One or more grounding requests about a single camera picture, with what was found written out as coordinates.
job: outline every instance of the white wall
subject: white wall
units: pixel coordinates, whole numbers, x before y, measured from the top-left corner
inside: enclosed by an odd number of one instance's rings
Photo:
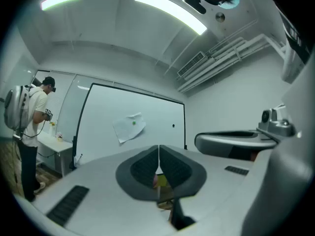
[[[175,85],[174,70],[164,78],[166,67],[114,49],[91,46],[56,46],[40,64],[41,69],[77,73],[112,80],[184,101]]]
[[[7,93],[3,92],[5,83],[7,82],[12,69],[16,66],[22,56],[25,57],[30,64],[34,65],[34,67],[38,66],[37,62],[27,49],[18,28],[13,26],[8,32],[0,55],[0,97],[4,98],[4,94]]]
[[[232,66],[230,77],[189,97],[188,149],[198,151],[194,138],[200,132],[256,129],[262,111],[279,105],[290,86],[280,78],[282,66],[274,50],[261,51]]]

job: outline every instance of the man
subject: man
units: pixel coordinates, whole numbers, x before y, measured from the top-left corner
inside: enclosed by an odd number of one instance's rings
[[[205,0],[213,5],[231,0]],[[284,31],[292,49],[306,63],[315,43],[313,0],[273,0],[283,20]]]
[[[22,161],[22,187],[24,196],[28,201],[35,199],[36,193],[45,188],[45,183],[36,180],[36,155],[37,155],[37,128],[44,120],[49,121],[50,116],[45,113],[47,95],[55,91],[55,80],[46,77],[41,86],[30,90],[29,124],[23,132],[22,141],[18,143]]]

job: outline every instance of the paper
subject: paper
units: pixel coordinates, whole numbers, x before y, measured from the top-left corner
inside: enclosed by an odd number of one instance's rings
[[[137,136],[145,126],[146,123],[141,113],[113,121],[113,127],[120,143]]]

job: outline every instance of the backpack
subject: backpack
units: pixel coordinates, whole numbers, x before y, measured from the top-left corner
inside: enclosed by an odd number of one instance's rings
[[[29,124],[29,91],[25,86],[15,86],[4,102],[4,122],[13,130],[24,130]]]

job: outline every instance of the black vent grille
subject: black vent grille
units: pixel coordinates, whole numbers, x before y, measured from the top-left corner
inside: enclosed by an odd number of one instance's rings
[[[234,167],[234,166],[227,166],[225,168],[225,170],[231,171],[231,172],[236,173],[236,174],[244,175],[244,176],[246,176],[248,174],[248,172],[249,172],[249,170],[244,170],[244,169],[237,168],[237,167]]]
[[[198,62],[200,62],[205,55],[199,52],[191,61],[189,61],[181,70],[178,71],[178,75],[182,77],[185,73],[191,70]]]
[[[78,208],[88,191],[89,189],[83,186],[74,186],[47,214],[47,217],[58,225],[64,226],[74,211]]]

